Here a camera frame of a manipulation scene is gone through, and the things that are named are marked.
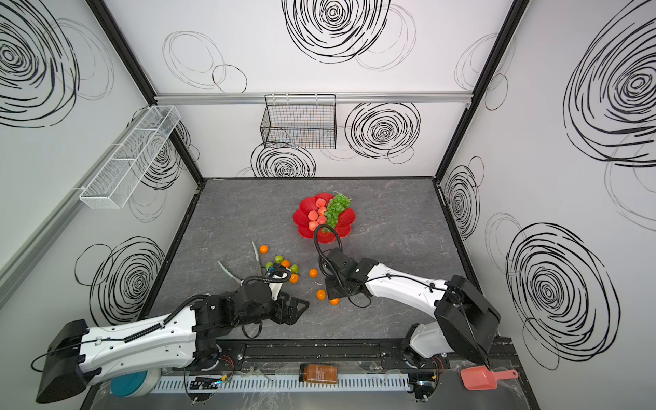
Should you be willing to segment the red flower-shaped bowl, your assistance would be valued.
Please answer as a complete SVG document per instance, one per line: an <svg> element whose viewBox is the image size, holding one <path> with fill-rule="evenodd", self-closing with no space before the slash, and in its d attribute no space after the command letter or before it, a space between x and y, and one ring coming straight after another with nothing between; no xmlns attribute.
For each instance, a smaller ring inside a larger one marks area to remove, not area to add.
<svg viewBox="0 0 656 410"><path fill-rule="evenodd" d="M347 237L352 232L356 213L351 208L351 199L344 194L321 193L301 201L293 215L298 233L305 239L317 236L320 244L329 244L336 239L331 227L339 237Z"/></svg>

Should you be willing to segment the green grape bunch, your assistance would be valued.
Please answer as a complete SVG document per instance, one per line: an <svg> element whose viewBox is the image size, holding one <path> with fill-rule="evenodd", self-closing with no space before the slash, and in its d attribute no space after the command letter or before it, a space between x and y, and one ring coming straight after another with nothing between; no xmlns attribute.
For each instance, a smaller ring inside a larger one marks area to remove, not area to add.
<svg viewBox="0 0 656 410"><path fill-rule="evenodd" d="M337 194L332 198L327 206L324 217L326 217L326 224L331 228L336 228L341 214L350 208L351 199L343 194Z"/></svg>

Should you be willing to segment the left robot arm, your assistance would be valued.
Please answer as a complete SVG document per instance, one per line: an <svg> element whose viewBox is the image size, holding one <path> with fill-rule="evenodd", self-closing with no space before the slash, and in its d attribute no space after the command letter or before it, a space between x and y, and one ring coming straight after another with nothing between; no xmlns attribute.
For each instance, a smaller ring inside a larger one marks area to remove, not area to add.
<svg viewBox="0 0 656 410"><path fill-rule="evenodd" d="M238 290L194 295L171 314L119 326L90 327L68 322L42 354L44 367L36 401L63 401L135 372L188 366L209 369L222 355L217 339L233 329L270 320L292 326L309 302L281 292Z"/></svg>

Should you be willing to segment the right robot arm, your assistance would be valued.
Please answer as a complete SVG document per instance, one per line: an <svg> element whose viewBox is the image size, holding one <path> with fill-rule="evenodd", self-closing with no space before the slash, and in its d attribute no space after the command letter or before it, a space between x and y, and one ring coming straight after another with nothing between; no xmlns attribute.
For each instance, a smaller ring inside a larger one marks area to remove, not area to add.
<svg viewBox="0 0 656 410"><path fill-rule="evenodd" d="M467 278L421 278L373 259L356 261L341 249L319 252L319 268L331 299L360 294L387 298L432 316L432 323L411 327L408 349L412 355L429 359L456 353L478 365L489 364L501 315Z"/></svg>

